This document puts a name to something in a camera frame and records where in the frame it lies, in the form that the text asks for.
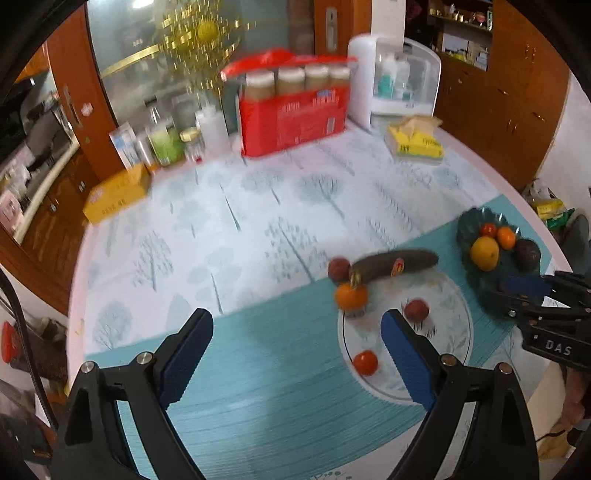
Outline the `person right hand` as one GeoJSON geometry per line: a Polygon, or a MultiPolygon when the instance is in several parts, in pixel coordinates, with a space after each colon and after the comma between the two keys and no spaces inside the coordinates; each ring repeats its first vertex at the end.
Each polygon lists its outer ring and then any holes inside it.
{"type": "Polygon", "coordinates": [[[571,430],[585,416],[583,397],[589,380],[584,373],[569,369],[565,383],[565,399],[559,424],[565,430],[571,430]]]}

